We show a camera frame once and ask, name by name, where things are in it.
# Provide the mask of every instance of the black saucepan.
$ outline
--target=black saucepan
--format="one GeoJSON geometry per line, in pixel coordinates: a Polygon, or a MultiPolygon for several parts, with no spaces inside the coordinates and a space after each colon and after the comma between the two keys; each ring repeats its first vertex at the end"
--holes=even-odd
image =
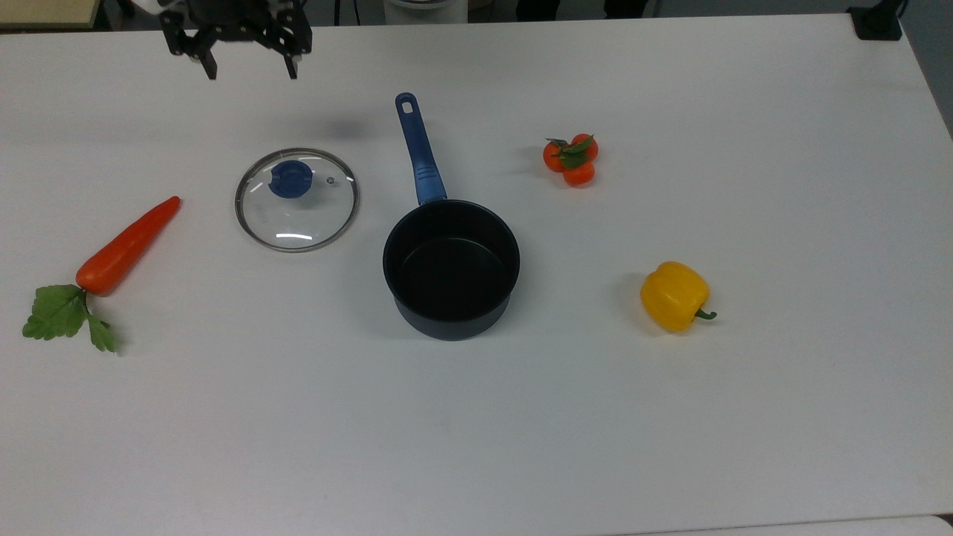
{"type": "Polygon", "coordinates": [[[519,248],[499,216],[447,199],[416,98],[396,99],[420,206],[384,246],[384,278],[397,309],[421,333],[462,340],[499,320],[519,274],[519,248]]]}

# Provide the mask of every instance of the glass lid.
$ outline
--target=glass lid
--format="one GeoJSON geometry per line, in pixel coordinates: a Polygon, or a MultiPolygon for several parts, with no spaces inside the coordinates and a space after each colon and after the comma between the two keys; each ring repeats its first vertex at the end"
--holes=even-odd
{"type": "Polygon", "coordinates": [[[262,245],[283,252],[326,246],[357,213],[357,180],[337,156],[283,149],[255,162],[238,183],[238,223],[262,245]]]}

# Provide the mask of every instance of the bell pepper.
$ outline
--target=bell pepper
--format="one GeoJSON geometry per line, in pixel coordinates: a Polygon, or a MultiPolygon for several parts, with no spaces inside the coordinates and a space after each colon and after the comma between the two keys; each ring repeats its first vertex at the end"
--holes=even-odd
{"type": "Polygon", "coordinates": [[[695,270],[673,260],[649,274],[639,294],[652,320],[669,331],[684,331],[695,318],[711,320],[717,314],[701,310],[711,295],[708,283],[695,270]]]}

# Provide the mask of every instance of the tomato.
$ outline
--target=tomato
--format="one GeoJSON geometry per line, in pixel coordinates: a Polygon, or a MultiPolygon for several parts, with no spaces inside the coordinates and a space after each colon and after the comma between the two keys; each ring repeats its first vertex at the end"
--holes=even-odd
{"type": "MultiPolygon", "coordinates": [[[[591,134],[576,134],[576,137],[573,138],[573,141],[570,143],[576,145],[586,140],[587,137],[592,137],[591,134]]],[[[586,148],[586,155],[589,156],[589,161],[592,162],[598,156],[598,144],[596,139],[593,137],[592,143],[589,144],[589,147],[586,148]]]]}
{"type": "Polygon", "coordinates": [[[593,165],[591,160],[577,168],[563,170],[562,172],[562,178],[570,186],[581,186],[592,180],[594,176],[596,176],[596,166],[593,165]]]}
{"type": "Polygon", "coordinates": [[[547,143],[546,147],[543,148],[542,161],[546,163],[547,168],[557,173],[565,169],[562,166],[562,160],[559,159],[559,145],[552,141],[547,143]]]}

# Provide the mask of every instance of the blue handle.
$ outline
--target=blue handle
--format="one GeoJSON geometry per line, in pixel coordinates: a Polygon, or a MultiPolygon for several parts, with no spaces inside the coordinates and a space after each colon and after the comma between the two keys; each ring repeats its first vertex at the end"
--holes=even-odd
{"type": "Polygon", "coordinates": [[[414,165],[417,203],[422,205],[446,199],[447,191],[444,190],[440,172],[436,169],[434,152],[430,150],[430,140],[427,139],[427,130],[423,128],[423,117],[420,115],[416,97],[412,93],[401,93],[395,102],[400,128],[404,131],[411,164],[414,165]]]}

